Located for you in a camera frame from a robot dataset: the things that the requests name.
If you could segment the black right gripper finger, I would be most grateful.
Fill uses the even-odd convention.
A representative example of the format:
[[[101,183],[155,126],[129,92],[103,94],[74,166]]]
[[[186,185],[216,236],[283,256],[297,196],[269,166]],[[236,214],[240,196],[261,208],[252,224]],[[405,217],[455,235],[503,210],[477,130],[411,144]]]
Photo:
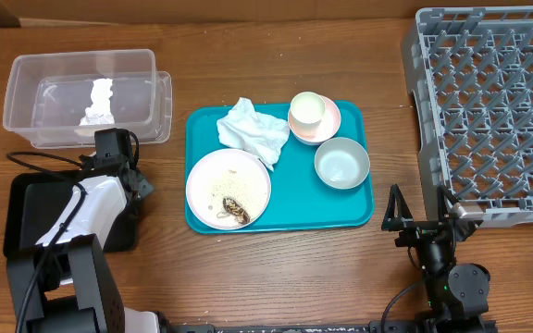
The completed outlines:
[[[383,223],[411,223],[413,216],[397,184],[390,186],[389,202]]]
[[[436,194],[439,221],[457,220],[461,205],[452,192],[445,185],[438,185]]]

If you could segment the white napkin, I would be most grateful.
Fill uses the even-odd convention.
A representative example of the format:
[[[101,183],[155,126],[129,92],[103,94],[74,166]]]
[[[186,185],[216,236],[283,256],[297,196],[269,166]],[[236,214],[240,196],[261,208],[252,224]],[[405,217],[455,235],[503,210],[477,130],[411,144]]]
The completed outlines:
[[[219,142],[258,158],[273,171],[290,136],[287,120],[256,112],[252,101],[240,97],[237,104],[217,120]]]

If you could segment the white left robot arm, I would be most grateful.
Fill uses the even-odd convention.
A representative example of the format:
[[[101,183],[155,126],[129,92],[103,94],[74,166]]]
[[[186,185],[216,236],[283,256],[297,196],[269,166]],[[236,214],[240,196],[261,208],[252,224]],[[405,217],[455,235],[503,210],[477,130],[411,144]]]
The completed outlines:
[[[10,187],[3,254],[18,332],[168,332],[160,312],[126,307],[105,259],[136,244],[153,186],[127,129],[94,134],[70,171],[29,165]]]

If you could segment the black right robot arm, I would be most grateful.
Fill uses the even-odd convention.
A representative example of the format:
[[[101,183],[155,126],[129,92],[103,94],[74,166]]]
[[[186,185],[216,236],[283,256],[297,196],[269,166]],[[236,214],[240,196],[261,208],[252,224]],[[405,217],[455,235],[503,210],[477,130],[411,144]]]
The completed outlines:
[[[494,321],[482,315],[489,310],[490,273],[479,264],[459,264],[456,247],[472,236],[482,221],[480,208],[460,202],[444,185],[436,187],[438,218],[416,222],[398,185],[390,187],[381,228],[396,232],[398,248],[406,248],[421,279],[401,290],[382,313],[381,332],[496,332]],[[423,286],[429,309],[412,321],[389,321],[392,306],[402,296]]]

